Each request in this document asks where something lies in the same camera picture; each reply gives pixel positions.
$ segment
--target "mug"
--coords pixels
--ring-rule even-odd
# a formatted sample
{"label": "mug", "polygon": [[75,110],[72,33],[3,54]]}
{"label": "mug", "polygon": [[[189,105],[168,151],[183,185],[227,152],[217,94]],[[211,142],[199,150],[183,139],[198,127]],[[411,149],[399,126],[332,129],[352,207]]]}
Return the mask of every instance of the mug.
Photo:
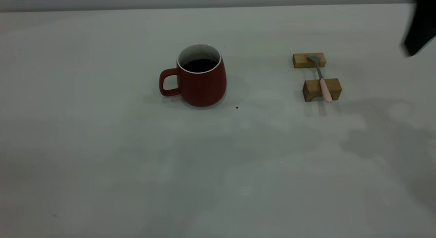
{"label": "mug", "polygon": [[[183,68],[190,61],[207,59],[216,66],[205,72],[191,72]],[[164,80],[177,75],[177,88],[164,89]],[[227,79],[221,54],[208,44],[195,44],[185,48],[177,58],[177,68],[164,70],[159,78],[159,90],[164,96],[181,95],[194,106],[210,106],[219,101],[225,92]]]}

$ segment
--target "coffee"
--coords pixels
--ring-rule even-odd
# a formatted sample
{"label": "coffee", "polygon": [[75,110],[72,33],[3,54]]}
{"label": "coffee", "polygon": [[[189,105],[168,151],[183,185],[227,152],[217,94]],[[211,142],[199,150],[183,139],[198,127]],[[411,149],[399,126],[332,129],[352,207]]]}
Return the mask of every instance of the coffee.
{"label": "coffee", "polygon": [[218,63],[216,61],[209,59],[198,59],[188,62],[187,64],[183,65],[183,68],[190,72],[207,72],[216,67],[217,64]]}

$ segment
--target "white table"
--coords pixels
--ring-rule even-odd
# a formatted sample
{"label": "white table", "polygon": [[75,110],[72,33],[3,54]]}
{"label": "white table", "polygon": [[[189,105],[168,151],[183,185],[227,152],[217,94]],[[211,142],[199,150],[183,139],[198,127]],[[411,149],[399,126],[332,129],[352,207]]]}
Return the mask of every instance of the white table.
{"label": "white table", "polygon": [[[436,235],[436,42],[410,5],[0,14],[2,238]],[[227,93],[159,93],[194,43]],[[338,101],[305,103],[324,52]],[[176,86],[168,79],[165,87]]]}

